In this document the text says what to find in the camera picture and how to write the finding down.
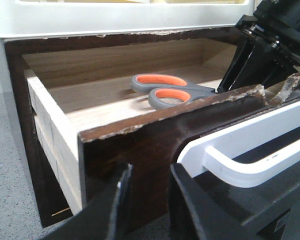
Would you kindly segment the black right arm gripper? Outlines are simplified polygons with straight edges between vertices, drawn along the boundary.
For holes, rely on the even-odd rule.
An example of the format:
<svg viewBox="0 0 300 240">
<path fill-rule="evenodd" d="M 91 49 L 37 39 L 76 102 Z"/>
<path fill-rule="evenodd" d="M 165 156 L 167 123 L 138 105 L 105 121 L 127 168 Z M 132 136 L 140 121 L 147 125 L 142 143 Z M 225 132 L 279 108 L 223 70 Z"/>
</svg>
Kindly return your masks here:
<svg viewBox="0 0 300 240">
<path fill-rule="evenodd" d="M 263 0 L 235 26 L 258 37 L 239 38 L 218 93 L 257 84 L 268 88 L 297 72 L 290 58 L 300 65 L 300 0 Z M 260 37 L 286 50 L 290 58 Z"/>
</svg>

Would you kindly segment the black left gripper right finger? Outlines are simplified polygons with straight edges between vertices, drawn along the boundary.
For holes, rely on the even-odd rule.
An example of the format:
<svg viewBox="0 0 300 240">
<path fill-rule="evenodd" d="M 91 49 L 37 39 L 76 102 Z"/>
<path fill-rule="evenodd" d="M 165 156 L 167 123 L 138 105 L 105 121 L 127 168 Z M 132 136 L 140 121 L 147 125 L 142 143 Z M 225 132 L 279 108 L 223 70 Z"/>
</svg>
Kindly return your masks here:
<svg viewBox="0 0 300 240">
<path fill-rule="evenodd" d="M 260 240 L 215 203 L 180 163 L 170 165 L 169 236 L 172 240 Z"/>
</svg>

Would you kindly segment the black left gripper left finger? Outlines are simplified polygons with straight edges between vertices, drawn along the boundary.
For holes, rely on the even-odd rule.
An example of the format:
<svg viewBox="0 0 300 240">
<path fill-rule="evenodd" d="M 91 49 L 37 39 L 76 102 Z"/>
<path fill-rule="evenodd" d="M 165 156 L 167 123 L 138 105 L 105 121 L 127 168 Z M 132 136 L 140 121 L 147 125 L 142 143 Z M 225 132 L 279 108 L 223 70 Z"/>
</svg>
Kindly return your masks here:
<svg viewBox="0 0 300 240">
<path fill-rule="evenodd" d="M 122 240 L 129 225 L 133 165 L 121 163 L 99 195 L 44 240 Z"/>
</svg>

